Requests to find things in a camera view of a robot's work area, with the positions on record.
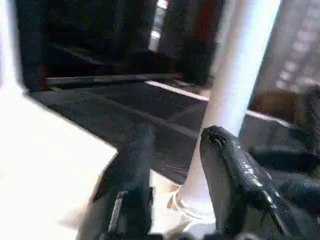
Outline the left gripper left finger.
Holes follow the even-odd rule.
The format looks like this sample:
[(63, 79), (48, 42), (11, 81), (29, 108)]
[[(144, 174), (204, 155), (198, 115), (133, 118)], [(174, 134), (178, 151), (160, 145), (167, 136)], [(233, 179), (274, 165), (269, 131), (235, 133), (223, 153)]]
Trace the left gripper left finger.
[(152, 223), (152, 141), (131, 141), (108, 164), (82, 223), (84, 240), (145, 240)]

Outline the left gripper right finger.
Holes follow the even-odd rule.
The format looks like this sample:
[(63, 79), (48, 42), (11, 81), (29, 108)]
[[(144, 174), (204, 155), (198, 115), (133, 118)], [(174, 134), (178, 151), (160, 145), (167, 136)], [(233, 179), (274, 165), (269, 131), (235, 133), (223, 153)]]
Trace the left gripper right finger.
[(284, 239), (300, 238), (300, 228), (272, 177), (246, 151), (239, 139), (220, 126), (204, 128), (200, 160), (216, 219), (224, 237), (243, 233), (247, 208), (268, 214)]

